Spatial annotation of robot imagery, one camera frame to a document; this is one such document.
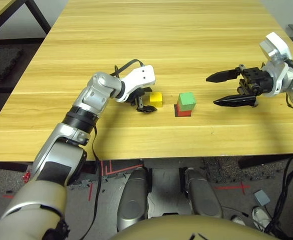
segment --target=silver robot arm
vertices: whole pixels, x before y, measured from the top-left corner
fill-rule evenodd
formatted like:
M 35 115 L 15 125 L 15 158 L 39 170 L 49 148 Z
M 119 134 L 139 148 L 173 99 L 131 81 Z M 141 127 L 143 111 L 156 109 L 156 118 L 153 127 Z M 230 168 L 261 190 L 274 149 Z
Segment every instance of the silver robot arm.
M 110 98 L 125 102 L 140 87 L 154 85 L 151 65 L 134 69 L 123 79 L 97 72 L 57 124 L 32 166 L 32 179 L 14 196 L 0 219 L 0 240 L 40 240 L 51 234 L 64 239 L 66 186 L 80 174 L 90 134 Z
M 260 47 L 267 57 L 266 64 L 246 68 L 243 64 L 232 70 L 220 71 L 209 76 L 206 81 L 213 83 L 236 79 L 242 75 L 237 88 L 238 95 L 230 95 L 214 103 L 223 107 L 258 105 L 257 96 L 273 97 L 286 93 L 293 104 L 293 60 L 288 45 L 274 32 L 266 36 Z

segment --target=gray carpet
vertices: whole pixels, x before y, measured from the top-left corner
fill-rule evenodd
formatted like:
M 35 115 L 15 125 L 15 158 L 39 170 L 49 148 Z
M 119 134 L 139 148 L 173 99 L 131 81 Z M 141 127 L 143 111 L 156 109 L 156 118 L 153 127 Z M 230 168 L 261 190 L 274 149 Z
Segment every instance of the gray carpet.
M 0 82 L 10 74 L 22 54 L 20 47 L 0 47 Z

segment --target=metal frame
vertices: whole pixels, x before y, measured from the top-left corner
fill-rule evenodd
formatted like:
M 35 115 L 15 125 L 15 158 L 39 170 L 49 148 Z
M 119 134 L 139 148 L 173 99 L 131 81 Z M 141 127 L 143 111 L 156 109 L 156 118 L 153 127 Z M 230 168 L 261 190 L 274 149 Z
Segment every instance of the metal frame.
M 292 157 L 293 154 L 243 156 L 242 159 L 237 162 L 237 164 L 240 169 L 246 169 L 258 165 L 286 160 Z
M 25 4 L 27 8 L 30 10 L 36 21 L 42 27 L 43 31 L 48 34 L 51 27 L 48 21 L 45 19 L 40 9 L 34 0 L 15 0 L 10 6 L 7 7 L 0 14 L 0 27 L 23 5 Z

